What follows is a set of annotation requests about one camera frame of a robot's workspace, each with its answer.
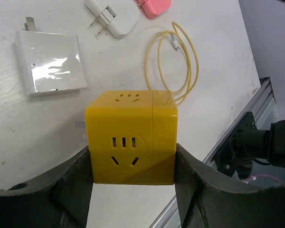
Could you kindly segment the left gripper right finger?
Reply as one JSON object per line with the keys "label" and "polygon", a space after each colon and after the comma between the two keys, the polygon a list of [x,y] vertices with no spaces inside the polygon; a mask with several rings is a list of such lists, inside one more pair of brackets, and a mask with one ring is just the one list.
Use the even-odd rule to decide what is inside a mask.
{"label": "left gripper right finger", "polygon": [[285,185],[243,183],[176,148],[175,191],[183,228],[285,228]]}

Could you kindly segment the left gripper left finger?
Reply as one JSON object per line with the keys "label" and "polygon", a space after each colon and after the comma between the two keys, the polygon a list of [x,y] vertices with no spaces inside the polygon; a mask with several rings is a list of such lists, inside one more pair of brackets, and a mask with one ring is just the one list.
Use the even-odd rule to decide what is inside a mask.
{"label": "left gripper left finger", "polygon": [[92,188],[85,147],[47,172],[0,190],[0,228],[84,228]]}

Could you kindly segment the yellow cube socket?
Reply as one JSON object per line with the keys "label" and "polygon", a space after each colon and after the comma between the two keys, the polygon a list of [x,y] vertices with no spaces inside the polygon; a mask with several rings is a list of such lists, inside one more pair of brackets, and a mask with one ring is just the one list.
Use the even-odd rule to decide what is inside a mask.
{"label": "yellow cube socket", "polygon": [[85,110],[97,184],[172,185],[178,109],[165,90],[105,91]]}

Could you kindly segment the white square charger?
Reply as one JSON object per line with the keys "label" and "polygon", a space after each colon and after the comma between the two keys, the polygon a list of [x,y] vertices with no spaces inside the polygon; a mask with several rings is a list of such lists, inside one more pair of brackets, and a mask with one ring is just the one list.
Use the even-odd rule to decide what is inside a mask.
{"label": "white square charger", "polygon": [[15,33],[15,48],[26,95],[48,95],[86,88],[78,36],[38,32],[26,17]]}

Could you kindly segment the white plug adapter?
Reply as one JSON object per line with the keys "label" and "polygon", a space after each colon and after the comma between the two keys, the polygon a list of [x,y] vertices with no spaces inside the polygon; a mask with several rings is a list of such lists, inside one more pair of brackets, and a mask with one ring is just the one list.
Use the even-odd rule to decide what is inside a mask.
{"label": "white plug adapter", "polygon": [[116,39],[128,35],[137,24],[139,9],[133,0],[85,0],[85,6],[95,19],[89,25],[99,22],[103,30],[108,30]]}

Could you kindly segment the pink plug adapter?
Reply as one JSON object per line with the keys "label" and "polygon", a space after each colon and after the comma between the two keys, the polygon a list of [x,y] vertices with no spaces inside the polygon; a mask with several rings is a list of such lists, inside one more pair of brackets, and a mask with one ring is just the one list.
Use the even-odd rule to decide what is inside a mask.
{"label": "pink plug adapter", "polygon": [[137,3],[149,19],[160,16],[171,6],[171,0],[137,0]]}

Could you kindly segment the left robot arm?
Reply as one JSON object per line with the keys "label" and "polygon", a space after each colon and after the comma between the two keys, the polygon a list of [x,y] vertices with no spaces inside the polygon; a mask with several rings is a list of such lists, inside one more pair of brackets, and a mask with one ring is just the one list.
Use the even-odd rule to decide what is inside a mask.
{"label": "left robot arm", "polygon": [[[285,120],[241,131],[230,149],[285,168]],[[84,228],[95,178],[84,148],[68,161],[0,190],[0,228]],[[285,185],[259,188],[176,149],[176,198],[183,228],[285,228]]]}

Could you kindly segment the aluminium mounting rail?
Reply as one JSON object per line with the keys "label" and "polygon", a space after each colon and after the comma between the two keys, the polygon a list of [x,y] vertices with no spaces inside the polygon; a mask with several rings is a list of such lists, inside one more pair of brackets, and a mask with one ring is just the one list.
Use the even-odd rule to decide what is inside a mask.
{"label": "aluminium mounting rail", "polygon": [[[206,156],[203,162],[216,168],[219,155],[224,149],[230,149],[229,143],[238,138],[242,132],[265,130],[270,128],[271,123],[279,121],[279,114],[272,83],[269,77],[260,79],[261,88],[254,95],[244,110],[239,114],[231,126],[226,130],[218,143]],[[159,214],[155,221],[150,225],[151,228],[180,228],[181,220],[176,196],[168,203],[164,210]]]}

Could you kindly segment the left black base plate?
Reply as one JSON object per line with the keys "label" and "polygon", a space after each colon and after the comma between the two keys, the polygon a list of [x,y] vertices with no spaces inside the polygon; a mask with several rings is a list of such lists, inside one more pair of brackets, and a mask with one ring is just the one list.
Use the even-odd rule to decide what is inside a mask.
{"label": "left black base plate", "polygon": [[214,155],[217,171],[240,180],[248,178],[253,164],[268,166],[269,131],[257,129],[252,112],[247,112]]}

